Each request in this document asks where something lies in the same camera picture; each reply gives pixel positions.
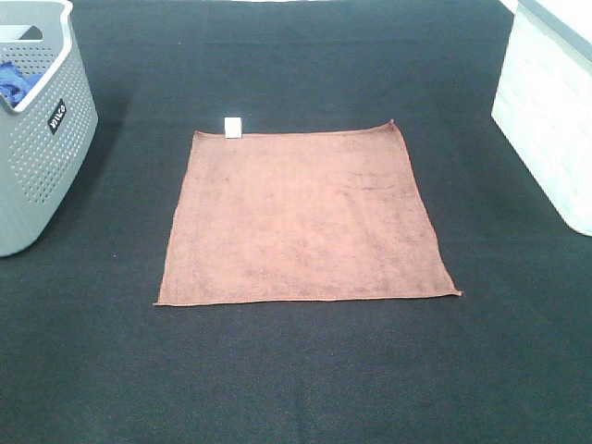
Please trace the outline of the brown microfibre towel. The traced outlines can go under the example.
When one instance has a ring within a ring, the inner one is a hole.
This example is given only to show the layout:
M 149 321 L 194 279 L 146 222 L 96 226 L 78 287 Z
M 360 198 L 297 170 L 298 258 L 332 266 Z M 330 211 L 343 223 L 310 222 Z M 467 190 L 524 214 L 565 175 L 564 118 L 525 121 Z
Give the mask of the brown microfibre towel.
M 393 122 L 238 139 L 194 134 L 159 305 L 456 291 Z

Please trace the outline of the grey perforated laundry basket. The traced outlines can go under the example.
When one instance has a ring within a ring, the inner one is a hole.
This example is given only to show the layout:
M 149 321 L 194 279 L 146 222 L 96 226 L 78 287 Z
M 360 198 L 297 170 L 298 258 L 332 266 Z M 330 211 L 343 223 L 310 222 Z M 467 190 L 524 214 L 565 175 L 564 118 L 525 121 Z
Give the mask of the grey perforated laundry basket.
M 1 63 L 42 77 L 16 106 L 1 94 L 1 254 L 27 249 L 61 204 L 98 116 L 69 1 L 4 1 Z

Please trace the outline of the white plastic bin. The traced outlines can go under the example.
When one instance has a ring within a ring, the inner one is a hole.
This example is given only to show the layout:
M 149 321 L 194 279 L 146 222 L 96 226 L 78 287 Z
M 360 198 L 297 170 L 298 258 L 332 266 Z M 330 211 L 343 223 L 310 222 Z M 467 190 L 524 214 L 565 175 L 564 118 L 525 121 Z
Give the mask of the white plastic bin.
M 591 233 L 591 4 L 506 1 L 491 116 L 568 227 Z

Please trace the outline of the blue cloth in basket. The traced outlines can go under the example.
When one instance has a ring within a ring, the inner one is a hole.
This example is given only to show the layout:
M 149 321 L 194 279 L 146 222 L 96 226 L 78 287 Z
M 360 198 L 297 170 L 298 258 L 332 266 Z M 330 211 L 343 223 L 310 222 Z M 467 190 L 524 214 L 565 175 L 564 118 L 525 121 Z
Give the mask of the blue cloth in basket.
M 1 63 L 1 94 L 16 107 L 42 77 L 42 73 L 25 76 L 12 62 Z

